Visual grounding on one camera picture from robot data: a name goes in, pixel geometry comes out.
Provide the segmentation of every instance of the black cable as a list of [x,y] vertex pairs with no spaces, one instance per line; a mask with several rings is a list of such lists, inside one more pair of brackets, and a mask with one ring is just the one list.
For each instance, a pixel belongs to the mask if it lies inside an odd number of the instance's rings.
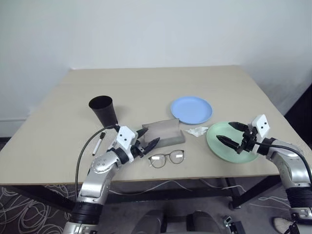
[[303,164],[305,165],[307,171],[308,171],[308,175],[309,175],[309,179],[310,179],[310,184],[312,187],[312,173],[311,173],[311,169],[310,166],[308,165],[308,162],[306,161],[306,159],[304,158],[304,156],[298,152],[297,150],[294,150],[293,148],[287,147],[287,146],[283,146],[283,145],[271,145],[271,144],[265,144],[265,143],[259,143],[259,142],[255,142],[255,144],[260,145],[260,146],[267,146],[267,147],[274,147],[274,148],[280,148],[280,149],[285,149],[285,150],[289,150],[292,151],[293,153],[297,154],[301,160],[303,161]]
[[100,130],[98,130],[96,133],[94,133],[87,141],[86,143],[84,144],[84,146],[82,147],[81,151],[80,151],[80,154],[79,154],[79,157],[78,157],[78,161],[77,161],[77,165],[76,165],[76,174],[75,174],[75,196],[76,196],[76,201],[77,201],[77,198],[78,198],[78,174],[79,174],[79,166],[80,166],[80,160],[81,160],[81,157],[83,155],[83,152],[84,150],[87,148],[88,144],[90,143],[90,141],[96,136],[98,135],[100,132],[108,129],[108,128],[113,128],[114,126],[113,125],[110,125],[110,126],[107,126],[105,128],[102,128]]

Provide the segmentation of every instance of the eyeglasses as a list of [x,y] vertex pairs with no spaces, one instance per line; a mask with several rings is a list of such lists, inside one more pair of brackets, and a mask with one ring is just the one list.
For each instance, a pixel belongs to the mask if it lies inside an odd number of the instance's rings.
[[151,165],[155,168],[161,168],[166,164],[166,156],[174,164],[180,164],[184,160],[184,150],[174,150],[170,154],[166,155],[153,155],[148,159],[151,161]]

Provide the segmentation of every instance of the white wall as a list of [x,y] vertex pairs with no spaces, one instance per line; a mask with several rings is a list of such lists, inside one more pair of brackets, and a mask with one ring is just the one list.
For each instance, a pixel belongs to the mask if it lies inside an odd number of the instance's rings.
[[310,0],[1,1],[0,136],[22,123],[1,119],[26,117],[71,67],[240,64],[284,114],[312,82],[311,11]]

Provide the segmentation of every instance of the table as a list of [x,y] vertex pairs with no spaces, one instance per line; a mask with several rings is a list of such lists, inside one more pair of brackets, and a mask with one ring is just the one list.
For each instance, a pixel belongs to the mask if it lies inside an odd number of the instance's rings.
[[[239,66],[90,69],[73,70],[42,101],[0,152],[0,184],[35,185],[73,183],[79,152],[101,124],[88,107],[95,96],[113,98],[118,122],[133,129],[142,124],[171,119],[170,104],[180,96],[198,96],[213,107],[211,119],[249,123],[265,114],[271,126],[269,136],[298,145],[307,161],[312,154],[285,118],[257,84]],[[194,126],[180,124],[185,130]],[[209,178],[277,175],[277,168],[265,157],[247,164],[225,162],[215,156],[205,136],[185,133],[181,145],[156,149],[167,153],[184,149],[182,164],[167,163],[161,169],[149,166],[146,158],[125,165],[114,181],[179,178]],[[83,182],[93,158],[95,141],[81,160],[79,182]]]

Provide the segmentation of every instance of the black cup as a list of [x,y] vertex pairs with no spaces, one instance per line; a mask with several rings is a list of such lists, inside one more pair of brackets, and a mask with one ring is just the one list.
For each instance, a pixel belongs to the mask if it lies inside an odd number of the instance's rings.
[[97,115],[104,127],[118,123],[113,100],[109,96],[98,96],[89,101],[89,107]]

